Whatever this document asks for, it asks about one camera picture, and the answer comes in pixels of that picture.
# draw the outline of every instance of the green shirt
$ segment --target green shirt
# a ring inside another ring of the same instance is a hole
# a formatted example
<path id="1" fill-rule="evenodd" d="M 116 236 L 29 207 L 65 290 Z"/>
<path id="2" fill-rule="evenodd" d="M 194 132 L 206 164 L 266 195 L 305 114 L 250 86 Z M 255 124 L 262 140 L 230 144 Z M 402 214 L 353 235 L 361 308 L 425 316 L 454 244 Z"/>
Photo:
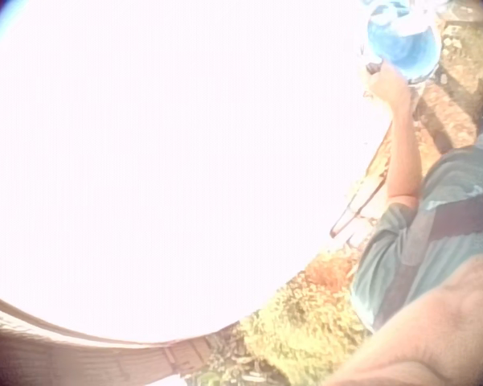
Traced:
<path id="1" fill-rule="evenodd" d="M 428 172 L 417 211 L 394 203 L 362 255 L 352 304 L 378 330 L 399 308 L 483 253 L 483 150 L 446 154 Z"/>

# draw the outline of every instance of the overexposed sky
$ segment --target overexposed sky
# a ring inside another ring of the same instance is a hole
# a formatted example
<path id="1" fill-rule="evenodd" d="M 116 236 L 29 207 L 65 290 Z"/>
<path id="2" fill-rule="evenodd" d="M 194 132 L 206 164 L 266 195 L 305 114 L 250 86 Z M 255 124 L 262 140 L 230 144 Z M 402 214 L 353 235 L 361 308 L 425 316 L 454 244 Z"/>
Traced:
<path id="1" fill-rule="evenodd" d="M 357 3 L 26 2 L 0 39 L 0 297 L 142 342 L 261 307 L 387 129 Z"/>
<path id="2" fill-rule="evenodd" d="M 146 386 L 186 386 L 187 383 L 180 376 L 169 376 L 164 380 L 159 380 L 152 384 L 147 384 Z"/>

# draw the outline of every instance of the blue cup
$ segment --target blue cup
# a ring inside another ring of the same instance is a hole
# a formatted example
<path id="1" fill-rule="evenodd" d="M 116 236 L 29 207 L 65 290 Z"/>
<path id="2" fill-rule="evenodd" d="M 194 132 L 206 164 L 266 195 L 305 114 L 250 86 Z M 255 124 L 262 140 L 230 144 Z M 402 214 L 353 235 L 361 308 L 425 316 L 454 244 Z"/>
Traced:
<path id="1" fill-rule="evenodd" d="M 409 8 L 404 1 L 372 4 L 366 25 L 364 50 L 371 67 L 382 63 L 382 59 L 387 60 L 410 84 L 417 84 L 425 81 L 436 70 L 441 57 L 441 38 L 432 24 L 416 35 L 397 35 L 391 28 L 391 21 L 408 13 Z M 380 23 L 374 21 L 375 16 L 381 18 Z"/>

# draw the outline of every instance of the skin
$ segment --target skin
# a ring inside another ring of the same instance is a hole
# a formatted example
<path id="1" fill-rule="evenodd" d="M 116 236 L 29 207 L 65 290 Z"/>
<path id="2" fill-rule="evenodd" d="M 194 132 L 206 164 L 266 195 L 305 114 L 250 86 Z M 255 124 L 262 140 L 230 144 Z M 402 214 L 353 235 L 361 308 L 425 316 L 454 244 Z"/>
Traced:
<path id="1" fill-rule="evenodd" d="M 418 205 L 421 164 L 407 82 L 390 65 L 368 88 L 393 114 L 388 203 Z M 483 255 L 405 306 L 340 368 L 329 386 L 483 383 Z"/>

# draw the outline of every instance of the ground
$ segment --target ground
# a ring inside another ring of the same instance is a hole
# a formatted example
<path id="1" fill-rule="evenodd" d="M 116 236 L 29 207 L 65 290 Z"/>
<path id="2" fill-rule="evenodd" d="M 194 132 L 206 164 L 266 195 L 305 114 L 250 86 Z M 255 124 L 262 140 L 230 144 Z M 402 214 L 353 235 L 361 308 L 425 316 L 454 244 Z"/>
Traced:
<path id="1" fill-rule="evenodd" d="M 473 143 L 483 105 L 483 23 L 454 21 L 453 12 L 448 19 L 440 22 L 440 66 L 415 112 L 424 174 L 441 154 Z M 388 150 L 385 138 L 369 175 L 385 174 Z M 382 211 L 381 198 L 366 209 L 370 224 Z M 325 379 L 369 336 L 350 306 L 361 247 L 318 254 L 265 308 L 209 337 L 209 366 L 187 383 L 306 386 Z"/>

